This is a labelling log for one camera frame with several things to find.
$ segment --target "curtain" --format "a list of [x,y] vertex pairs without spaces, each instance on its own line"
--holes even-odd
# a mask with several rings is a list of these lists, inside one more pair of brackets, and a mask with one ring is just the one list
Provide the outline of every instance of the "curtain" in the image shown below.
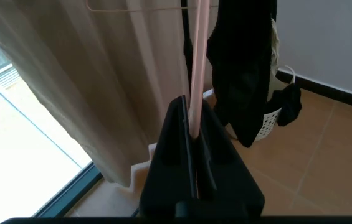
[[[169,102],[189,95],[181,11],[92,13],[85,4],[0,1],[0,47],[104,178],[128,186],[131,165],[148,160]],[[89,5],[144,9],[179,7],[179,0]],[[210,67],[206,73],[210,88]]]

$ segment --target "laundry basket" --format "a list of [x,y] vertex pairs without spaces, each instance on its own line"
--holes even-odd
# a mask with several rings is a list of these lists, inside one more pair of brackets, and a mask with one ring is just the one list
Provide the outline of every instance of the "laundry basket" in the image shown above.
[[[291,84],[295,83],[295,80],[296,80],[295,71],[287,65],[284,65],[283,67],[289,69],[292,72],[293,78],[292,78]],[[281,82],[277,77],[272,77],[272,79],[270,81],[269,97],[267,97],[267,101],[269,101],[271,99],[272,93],[275,90],[282,90],[285,88],[285,86],[286,85],[283,82]],[[271,112],[271,113],[267,113],[263,116],[263,125],[262,125],[262,128],[260,129],[259,133],[257,133],[255,141],[259,141],[259,140],[267,137],[270,134],[271,130],[273,130],[273,128],[274,128],[275,123],[277,122],[277,119],[278,119],[278,116],[281,112],[281,109],[282,109],[282,107]],[[230,124],[227,124],[225,126],[225,128],[226,128],[226,131],[233,138],[237,139],[237,135],[235,134],[235,132]]]

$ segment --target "black strap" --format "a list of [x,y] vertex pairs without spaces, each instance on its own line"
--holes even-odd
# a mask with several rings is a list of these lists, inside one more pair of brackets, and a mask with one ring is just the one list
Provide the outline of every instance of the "black strap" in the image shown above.
[[[181,7],[188,7],[187,0],[181,0]],[[189,19],[188,9],[181,10],[183,17],[183,31],[184,31],[184,57],[186,59],[188,85],[191,90],[191,78],[193,75],[193,42],[189,35]]]

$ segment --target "pink rod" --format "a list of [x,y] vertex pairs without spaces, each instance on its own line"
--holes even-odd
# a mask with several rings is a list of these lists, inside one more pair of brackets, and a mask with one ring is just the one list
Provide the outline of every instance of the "pink rod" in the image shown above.
[[201,124],[209,7],[210,0],[197,0],[191,101],[188,119],[189,133],[192,139],[196,139],[199,136],[199,128]]

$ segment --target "window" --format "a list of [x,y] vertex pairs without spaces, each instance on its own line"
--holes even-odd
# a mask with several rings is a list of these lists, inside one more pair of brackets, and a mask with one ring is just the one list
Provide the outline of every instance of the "window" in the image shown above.
[[0,50],[0,222],[63,215],[100,178]]

